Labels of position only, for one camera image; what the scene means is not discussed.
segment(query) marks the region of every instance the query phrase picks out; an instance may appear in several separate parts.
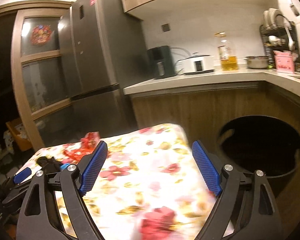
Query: stainless steel pot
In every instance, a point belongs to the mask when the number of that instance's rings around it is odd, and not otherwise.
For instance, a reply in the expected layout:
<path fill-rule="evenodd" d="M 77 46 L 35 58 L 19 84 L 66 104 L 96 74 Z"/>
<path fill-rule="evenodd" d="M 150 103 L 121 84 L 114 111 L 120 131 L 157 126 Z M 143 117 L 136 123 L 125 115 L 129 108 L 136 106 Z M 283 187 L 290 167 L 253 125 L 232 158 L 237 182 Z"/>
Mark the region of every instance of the stainless steel pot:
<path fill-rule="evenodd" d="M 247 67 L 251 69 L 267 69 L 269 58 L 267 56 L 251 56 L 247 57 Z"/>

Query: silver screw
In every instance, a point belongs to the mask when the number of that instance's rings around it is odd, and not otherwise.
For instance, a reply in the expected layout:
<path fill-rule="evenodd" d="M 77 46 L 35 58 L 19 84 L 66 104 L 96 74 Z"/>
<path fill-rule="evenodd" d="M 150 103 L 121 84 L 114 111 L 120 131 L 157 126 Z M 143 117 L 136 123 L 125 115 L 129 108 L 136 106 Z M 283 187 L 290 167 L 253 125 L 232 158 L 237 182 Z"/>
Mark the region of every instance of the silver screw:
<path fill-rule="evenodd" d="M 43 171 L 37 171 L 36 173 L 35 173 L 35 175 L 37 176 L 37 177 L 41 177 L 42 175 L 43 175 Z"/>
<path fill-rule="evenodd" d="M 226 165 L 225 165 L 225 170 L 226 170 L 226 171 L 232 171 L 232 170 L 233 170 L 233 167 L 232 167 L 230 164 L 226 164 Z"/>
<path fill-rule="evenodd" d="M 259 177 L 262 177 L 264 175 L 263 171 L 261 170 L 257 170 L 256 171 L 256 174 L 259 176 Z"/>
<path fill-rule="evenodd" d="M 68 171 L 74 171 L 76 168 L 77 167 L 75 165 L 71 164 L 71 165 L 68 166 L 67 170 Z"/>

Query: white rice cooker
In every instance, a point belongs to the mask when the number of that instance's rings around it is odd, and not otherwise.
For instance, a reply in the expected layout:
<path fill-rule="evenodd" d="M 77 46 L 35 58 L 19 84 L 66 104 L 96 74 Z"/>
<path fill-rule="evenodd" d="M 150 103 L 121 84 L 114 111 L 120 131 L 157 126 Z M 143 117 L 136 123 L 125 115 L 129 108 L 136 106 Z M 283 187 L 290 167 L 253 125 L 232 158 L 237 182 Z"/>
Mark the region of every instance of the white rice cooker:
<path fill-rule="evenodd" d="M 182 64 L 182 73 L 185 75 L 214 71 L 213 56 L 210 55 L 195 55 L 179 62 Z"/>

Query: dish rack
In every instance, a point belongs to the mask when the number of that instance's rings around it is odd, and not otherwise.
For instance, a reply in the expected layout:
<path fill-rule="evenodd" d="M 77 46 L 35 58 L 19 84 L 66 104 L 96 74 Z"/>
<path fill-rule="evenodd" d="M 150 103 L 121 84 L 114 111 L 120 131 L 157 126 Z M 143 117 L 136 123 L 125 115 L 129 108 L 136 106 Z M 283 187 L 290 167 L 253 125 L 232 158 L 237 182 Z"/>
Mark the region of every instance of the dish rack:
<path fill-rule="evenodd" d="M 291 28 L 289 28 L 291 37 L 293 41 L 295 42 L 295 49 L 293 52 L 298 54 L 298 58 L 295 61 L 295 63 L 300 63 L 300 49 L 299 49 L 299 43 L 298 43 L 298 34 L 297 34 L 297 28 L 295 22 L 289 21 Z M 283 52 L 284 50 L 289 50 L 288 42 L 282 45 L 273 45 L 269 41 L 269 36 L 273 35 L 280 39 L 289 40 L 286 29 L 284 26 L 277 26 L 273 25 L 270 30 L 267 30 L 264 25 L 260 26 L 260 36 L 263 43 L 263 47 L 265 50 L 265 54 L 269 57 L 269 65 L 275 66 L 275 60 L 274 60 L 274 50 L 278 50 Z"/>

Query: yellow oil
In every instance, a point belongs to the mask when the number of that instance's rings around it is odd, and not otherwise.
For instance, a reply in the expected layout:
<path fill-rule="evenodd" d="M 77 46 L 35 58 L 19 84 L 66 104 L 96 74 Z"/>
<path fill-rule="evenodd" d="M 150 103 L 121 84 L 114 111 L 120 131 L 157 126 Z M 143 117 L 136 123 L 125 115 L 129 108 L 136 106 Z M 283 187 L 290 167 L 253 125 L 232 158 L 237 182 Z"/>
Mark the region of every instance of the yellow oil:
<path fill-rule="evenodd" d="M 222 70 L 238 70 L 237 57 L 230 56 L 228 59 L 221 60 Z"/>

